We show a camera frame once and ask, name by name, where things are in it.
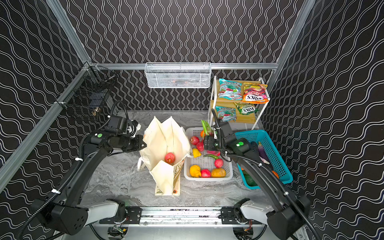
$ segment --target white wire basket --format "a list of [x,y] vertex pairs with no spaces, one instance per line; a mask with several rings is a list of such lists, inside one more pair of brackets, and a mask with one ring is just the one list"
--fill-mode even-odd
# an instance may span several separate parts
[[[200,132],[203,130],[202,127],[190,127],[185,131],[185,134],[190,139],[192,136],[196,136],[201,141],[202,138],[200,137]],[[224,161],[224,165],[222,168],[225,170],[226,175],[225,177],[192,177],[189,173],[189,168],[193,165],[198,165],[201,170],[208,169],[209,171],[212,171],[215,169],[215,160],[211,157],[203,157],[207,154],[207,151],[204,150],[201,152],[200,157],[186,157],[184,161],[184,177],[187,180],[193,180],[193,181],[206,181],[206,182],[218,182],[218,181],[224,181],[229,180],[233,177],[233,169],[232,169],[232,162]]]
[[209,88],[211,63],[146,63],[150,88]]

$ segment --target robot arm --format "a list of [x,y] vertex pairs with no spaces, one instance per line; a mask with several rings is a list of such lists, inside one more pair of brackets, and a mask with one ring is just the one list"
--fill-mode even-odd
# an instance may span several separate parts
[[[131,152],[146,147],[146,144],[142,141],[142,135],[136,135],[135,132],[124,134],[127,129],[127,122],[128,119],[126,118],[111,116],[105,130],[96,130],[86,137],[83,150],[84,160],[76,174],[60,194],[55,197],[54,201],[50,202],[36,215],[44,227],[74,235],[85,225],[103,218],[110,217],[114,222],[121,222],[125,219],[125,204],[123,202],[109,200],[87,208],[80,208],[77,205],[80,204],[83,190],[96,167],[106,156],[112,154],[114,148],[121,149],[122,152]],[[131,129],[136,130],[137,123],[134,121],[133,124],[135,126]],[[58,186],[65,184],[74,168],[76,168],[75,164]],[[53,194],[55,194],[55,191],[50,193],[47,199]],[[32,209],[37,211],[45,201],[36,199],[31,206]]]
[[235,206],[235,215],[240,222],[248,219],[267,223],[273,233],[282,240],[290,237],[305,223],[311,229],[317,240],[318,233],[308,220],[310,201],[305,196],[297,196],[288,190],[284,184],[266,167],[259,156],[257,144],[248,142],[245,138],[237,139],[228,122],[222,122],[215,117],[217,139],[207,136],[204,139],[206,150],[219,150],[221,156],[230,157],[257,182],[260,189],[269,199],[271,206],[243,201]]

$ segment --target yellow bell pepper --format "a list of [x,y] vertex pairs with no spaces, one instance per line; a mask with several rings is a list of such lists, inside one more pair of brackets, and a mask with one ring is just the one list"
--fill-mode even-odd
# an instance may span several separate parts
[[193,165],[192,167],[190,167],[189,173],[192,177],[201,177],[201,171],[198,165]]
[[222,168],[215,168],[211,171],[211,177],[225,177],[226,174]]
[[200,157],[201,153],[197,148],[192,149],[193,157]]

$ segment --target purple eggplant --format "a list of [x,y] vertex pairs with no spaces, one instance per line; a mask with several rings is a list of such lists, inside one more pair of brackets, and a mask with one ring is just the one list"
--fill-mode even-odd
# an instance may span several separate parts
[[259,156],[264,158],[268,162],[270,162],[268,156],[265,153],[264,147],[263,147],[261,142],[259,142],[258,149],[259,149]]

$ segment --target metal rail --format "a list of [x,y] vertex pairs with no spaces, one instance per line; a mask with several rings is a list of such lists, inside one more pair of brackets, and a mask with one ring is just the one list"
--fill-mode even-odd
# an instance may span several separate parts
[[[84,64],[83,68],[63,91],[57,99],[58,102],[63,102],[69,96],[75,86],[83,80],[84,74],[88,72],[89,65]],[[5,164],[0,168],[0,192],[7,186],[13,175],[18,171],[26,158],[32,152],[33,148],[38,144],[40,139],[46,133],[63,108],[57,102],[53,103],[44,116],[37,122],[36,126],[27,135],[27,137],[16,148],[13,154],[8,158]]]
[[59,0],[46,0],[48,6],[51,8],[53,14],[57,18],[60,26],[64,30],[65,34],[68,37],[69,42],[72,44],[74,50],[77,53],[77,56],[82,61],[82,63],[91,62],[91,57],[88,55],[83,44],[80,41],[79,36],[76,33],[76,30],[72,26],[63,6]]
[[[247,224],[222,224],[218,216],[221,207],[141,207],[139,224],[122,224],[123,227],[248,227]],[[94,223],[93,226],[114,224]]]
[[[102,66],[110,70],[144,70],[145,63],[91,63],[90,66]],[[234,69],[272,69],[278,68],[277,63],[211,63],[213,70]]]
[[272,74],[268,81],[268,91],[271,92],[273,86],[275,85],[277,78],[279,77],[283,67],[285,66],[286,61],[288,60],[289,55],[295,45],[297,38],[299,37],[301,30],[304,27],[304,24],[310,14],[316,0],[305,0],[301,6],[300,12],[297,15],[296,21],[292,27],[292,31],[289,34],[287,41],[284,44],[283,50],[280,53],[278,58],[278,68]]

